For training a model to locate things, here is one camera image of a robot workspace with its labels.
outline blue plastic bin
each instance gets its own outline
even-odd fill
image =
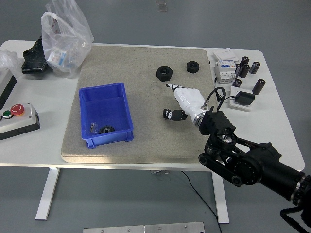
[[[134,139],[134,127],[123,83],[81,88],[79,98],[81,135],[88,148]],[[112,126],[115,131],[92,133],[92,124],[98,128]]]

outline black power adapter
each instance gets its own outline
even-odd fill
[[[254,101],[254,99],[255,99],[254,94],[240,91],[235,96],[234,101],[242,105],[250,105]]]

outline black cable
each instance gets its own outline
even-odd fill
[[[186,174],[185,172],[183,172],[183,171],[181,171],[181,172],[187,177],[187,179],[188,179],[188,181],[189,181],[191,187],[194,189],[194,191],[196,192],[196,194],[201,198],[201,200],[204,202],[204,204],[205,204],[205,205],[210,209],[210,211],[214,214],[214,216],[215,216],[215,218],[216,218],[216,220],[217,220],[217,224],[218,224],[219,230],[220,230],[221,233],[223,233],[223,231],[222,231],[222,229],[221,229],[221,227],[220,227],[220,224],[219,224],[219,222],[218,222],[218,217],[217,217],[217,215],[215,214],[215,212],[211,209],[211,207],[207,204],[207,202],[203,199],[203,197],[198,193],[198,191],[196,191],[196,189],[193,187],[193,185],[192,185],[192,183],[191,183],[189,177],[187,176],[187,174]]]
[[[217,90],[221,90],[223,92],[222,99],[220,100],[220,103],[218,104],[218,107],[217,107],[217,112],[218,112],[225,100],[225,89],[223,87],[216,87],[214,90],[212,90],[212,92],[209,94],[206,100],[208,101],[214,92],[217,93]]]
[[[215,80],[214,80],[214,89],[216,89],[216,81],[217,81],[217,78],[215,78]],[[217,91],[215,94],[216,94],[217,102],[220,102],[222,100],[223,96],[220,95]]]
[[[294,207],[294,208],[289,208],[289,209],[284,209],[284,210],[281,210],[280,215],[281,215],[282,219],[284,219],[295,230],[299,231],[300,233],[309,233],[303,227],[301,227],[296,220],[294,220],[291,217],[287,216],[287,214],[296,213],[296,212],[299,212],[301,210],[303,210],[302,206],[298,206],[298,207]]]
[[[229,96],[229,97],[225,98],[225,100],[228,98],[236,98],[236,96]]]

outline emergency stop button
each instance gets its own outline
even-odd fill
[[[24,106],[22,104],[15,104],[11,108],[11,113],[13,115],[16,115],[17,117],[23,115],[23,113],[24,113]]]

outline black capacitor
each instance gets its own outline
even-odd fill
[[[258,79],[256,85],[254,86],[252,92],[254,95],[258,95],[261,90],[263,89],[263,86],[266,84],[266,81],[263,79]]]
[[[232,86],[240,87],[241,84],[242,84],[242,81],[241,81],[240,79],[235,79],[235,80],[233,81]]]
[[[238,77],[240,72],[242,71],[242,65],[240,63],[235,64],[235,76]]]
[[[249,62],[249,58],[248,57],[243,57],[241,62],[240,62],[240,64],[243,66],[245,64],[248,64],[248,62]]]
[[[251,74],[256,74],[257,70],[259,69],[260,63],[259,62],[253,62],[251,69],[249,70],[249,72]]]
[[[239,76],[241,78],[245,78],[247,76],[248,71],[250,70],[251,67],[249,65],[245,64],[242,66],[242,71],[240,72]]]

